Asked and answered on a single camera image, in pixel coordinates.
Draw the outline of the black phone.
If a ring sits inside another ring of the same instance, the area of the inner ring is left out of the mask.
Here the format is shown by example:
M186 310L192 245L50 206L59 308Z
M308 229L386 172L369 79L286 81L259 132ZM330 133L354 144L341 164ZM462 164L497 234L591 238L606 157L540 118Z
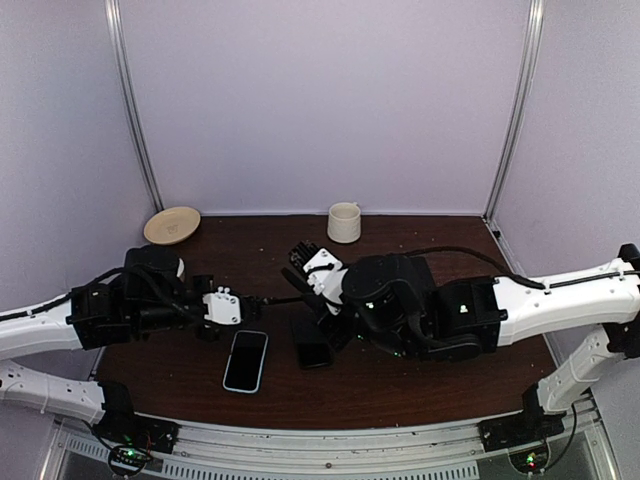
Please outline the black phone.
M302 370L323 368L333 364L331 347L313 320L292 320L291 333L298 365Z

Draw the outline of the black phone case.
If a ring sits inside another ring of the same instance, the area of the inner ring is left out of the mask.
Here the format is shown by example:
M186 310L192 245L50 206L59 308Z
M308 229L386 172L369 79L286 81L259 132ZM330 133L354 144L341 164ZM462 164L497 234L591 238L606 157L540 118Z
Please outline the black phone case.
M315 312L323 312L326 309L325 302L316 295L313 289L289 268L282 268L284 279L300 293L300 299Z

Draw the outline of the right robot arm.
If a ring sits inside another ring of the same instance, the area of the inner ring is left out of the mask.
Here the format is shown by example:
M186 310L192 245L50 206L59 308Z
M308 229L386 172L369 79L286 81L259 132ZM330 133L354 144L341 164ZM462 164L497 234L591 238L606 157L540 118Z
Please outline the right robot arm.
M558 330L592 331L532 388L513 419L519 440L535 440L616 363L639 355L639 250L586 270L528 279L508 271L435 284L423 252L345 265L322 248L301 270L335 337L357 336L408 359L465 361Z

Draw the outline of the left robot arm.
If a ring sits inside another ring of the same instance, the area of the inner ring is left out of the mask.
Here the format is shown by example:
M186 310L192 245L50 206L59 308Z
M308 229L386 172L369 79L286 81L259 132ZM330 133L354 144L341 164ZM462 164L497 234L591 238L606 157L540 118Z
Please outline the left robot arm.
M185 282L184 261L155 245L132 248L124 264L44 303L1 315L1 399L42 413L105 425L123 444L144 433L126 386L75 381L26 368L16 358L50 351L98 350L153 333L194 328L216 337L259 318L283 299L243 296L201 276Z

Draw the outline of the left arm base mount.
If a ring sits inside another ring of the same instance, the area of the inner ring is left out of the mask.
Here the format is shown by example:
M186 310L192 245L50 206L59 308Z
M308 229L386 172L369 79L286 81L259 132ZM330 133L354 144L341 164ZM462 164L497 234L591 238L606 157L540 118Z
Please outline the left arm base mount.
M179 425L172 421L133 415L105 415L92 425L100 438L149 452L171 454L178 437Z

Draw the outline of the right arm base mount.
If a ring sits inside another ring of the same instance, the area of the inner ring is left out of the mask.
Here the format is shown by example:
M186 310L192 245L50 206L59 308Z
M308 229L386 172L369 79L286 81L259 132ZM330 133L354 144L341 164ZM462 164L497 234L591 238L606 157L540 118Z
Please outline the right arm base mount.
M478 423L485 452L509 449L542 441L564 432L564 414L530 417L519 412Z

